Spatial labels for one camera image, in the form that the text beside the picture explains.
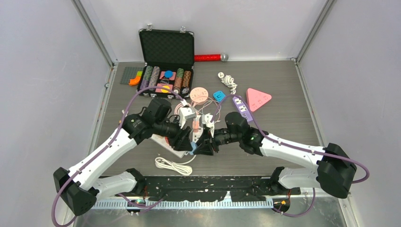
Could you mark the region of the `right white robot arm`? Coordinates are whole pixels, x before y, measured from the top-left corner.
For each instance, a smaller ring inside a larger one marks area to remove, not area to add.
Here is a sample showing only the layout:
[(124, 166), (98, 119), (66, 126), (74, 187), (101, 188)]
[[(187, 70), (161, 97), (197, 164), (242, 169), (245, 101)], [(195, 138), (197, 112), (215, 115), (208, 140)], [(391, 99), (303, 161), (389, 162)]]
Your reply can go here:
[(248, 154), (279, 158), (301, 166), (277, 167), (268, 186), (273, 194), (304, 187), (320, 188), (336, 198), (347, 198), (357, 167), (339, 145), (329, 143), (319, 147), (284, 140), (251, 127), (238, 112), (228, 113), (225, 122), (226, 128), (218, 130), (208, 127), (209, 123), (204, 124), (194, 154), (214, 155), (219, 146), (237, 142)]

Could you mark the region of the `light blue charger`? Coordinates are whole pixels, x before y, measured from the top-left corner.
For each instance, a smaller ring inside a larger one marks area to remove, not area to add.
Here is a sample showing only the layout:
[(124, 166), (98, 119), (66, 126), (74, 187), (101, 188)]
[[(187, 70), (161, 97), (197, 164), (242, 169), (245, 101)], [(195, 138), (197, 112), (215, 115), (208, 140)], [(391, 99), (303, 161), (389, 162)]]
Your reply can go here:
[(196, 148), (198, 147), (197, 144), (195, 142), (191, 142), (191, 146), (192, 146), (192, 150), (188, 152), (188, 154), (190, 155), (194, 155), (194, 151), (196, 150)]

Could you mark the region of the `pink small charger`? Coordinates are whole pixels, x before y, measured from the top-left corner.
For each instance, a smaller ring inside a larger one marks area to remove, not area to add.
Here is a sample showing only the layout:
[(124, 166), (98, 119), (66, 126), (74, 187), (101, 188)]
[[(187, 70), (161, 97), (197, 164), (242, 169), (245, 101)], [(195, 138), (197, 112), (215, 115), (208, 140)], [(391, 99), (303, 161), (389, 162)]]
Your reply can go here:
[(199, 121), (197, 121), (197, 120), (193, 121), (192, 129), (193, 129), (193, 132), (198, 132), (199, 131)]

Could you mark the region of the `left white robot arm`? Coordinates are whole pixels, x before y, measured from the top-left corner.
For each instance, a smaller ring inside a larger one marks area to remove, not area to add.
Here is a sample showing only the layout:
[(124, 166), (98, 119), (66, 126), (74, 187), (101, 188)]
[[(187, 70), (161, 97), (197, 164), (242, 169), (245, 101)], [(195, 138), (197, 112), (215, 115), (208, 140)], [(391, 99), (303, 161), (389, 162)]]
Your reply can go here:
[(122, 126), (95, 151), (81, 162), (69, 169), (58, 168), (53, 173), (57, 193), (76, 216), (88, 212), (97, 200), (122, 192), (134, 196), (145, 190), (146, 179), (134, 168), (111, 177), (100, 176), (126, 152), (134, 149), (143, 140), (154, 135), (163, 137), (164, 142), (176, 151), (190, 151), (190, 127), (185, 126), (188, 118), (196, 113), (186, 101), (172, 122), (168, 116), (172, 110), (171, 103), (162, 98), (151, 100), (148, 107), (140, 113), (127, 115)]

